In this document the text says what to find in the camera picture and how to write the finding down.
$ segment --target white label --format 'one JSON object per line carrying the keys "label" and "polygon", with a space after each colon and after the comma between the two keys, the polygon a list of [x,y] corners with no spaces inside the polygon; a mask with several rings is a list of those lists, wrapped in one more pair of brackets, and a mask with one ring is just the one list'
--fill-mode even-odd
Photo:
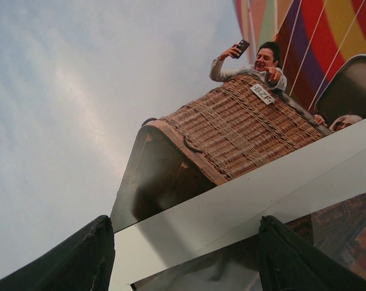
{"label": "white label", "polygon": [[250,88],[266,105],[275,101],[275,99],[260,85],[256,84]]}

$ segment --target wicker basket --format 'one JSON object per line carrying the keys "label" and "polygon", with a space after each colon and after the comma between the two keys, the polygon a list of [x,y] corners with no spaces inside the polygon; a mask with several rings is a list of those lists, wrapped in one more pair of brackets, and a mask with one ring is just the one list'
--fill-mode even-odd
{"label": "wicker basket", "polygon": [[138,132],[111,214],[119,231],[330,134],[285,94],[239,75]]}
{"label": "wicker basket", "polygon": [[252,75],[236,76],[160,120],[227,180],[325,136],[278,95],[272,93],[276,101],[270,105],[262,102],[250,90],[257,83],[264,85]]}

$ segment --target person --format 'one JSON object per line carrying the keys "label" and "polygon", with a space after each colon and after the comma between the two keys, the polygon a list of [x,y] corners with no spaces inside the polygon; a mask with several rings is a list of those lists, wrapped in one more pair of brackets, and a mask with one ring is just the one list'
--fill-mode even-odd
{"label": "person", "polygon": [[212,62],[209,77],[215,82],[226,82],[242,73],[258,73],[270,90],[284,91],[286,89],[286,77],[280,66],[280,47],[276,42],[269,41],[260,46],[254,65],[234,70],[222,70],[226,58],[234,59],[240,53],[237,44],[223,52]]}
{"label": "person", "polygon": [[327,117],[322,112],[312,111],[310,112],[314,116],[314,122],[316,125],[322,125],[327,127]]}
{"label": "person", "polygon": [[332,132],[338,132],[362,120],[363,118],[358,115],[343,115],[335,119],[330,126],[330,130]]}

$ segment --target smartphone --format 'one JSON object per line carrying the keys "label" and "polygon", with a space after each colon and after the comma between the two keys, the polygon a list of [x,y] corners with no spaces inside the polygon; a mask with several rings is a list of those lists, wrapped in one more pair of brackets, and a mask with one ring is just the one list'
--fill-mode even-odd
{"label": "smartphone", "polygon": [[248,47],[250,46],[250,43],[248,43],[247,41],[245,41],[244,39],[243,40],[241,40],[240,42],[239,42],[239,44],[237,45],[237,48],[238,49],[240,49],[240,54],[238,55],[238,56],[235,56],[235,58],[236,59],[239,59],[241,56],[242,56],[242,54],[245,52],[245,50],[247,50],[248,49]]}

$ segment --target sky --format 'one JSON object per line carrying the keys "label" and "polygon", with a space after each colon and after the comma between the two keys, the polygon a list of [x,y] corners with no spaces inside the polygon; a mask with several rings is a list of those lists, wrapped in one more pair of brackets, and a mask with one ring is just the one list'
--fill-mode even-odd
{"label": "sky", "polygon": [[110,215],[141,123],[240,39],[232,1],[0,0],[0,279]]}

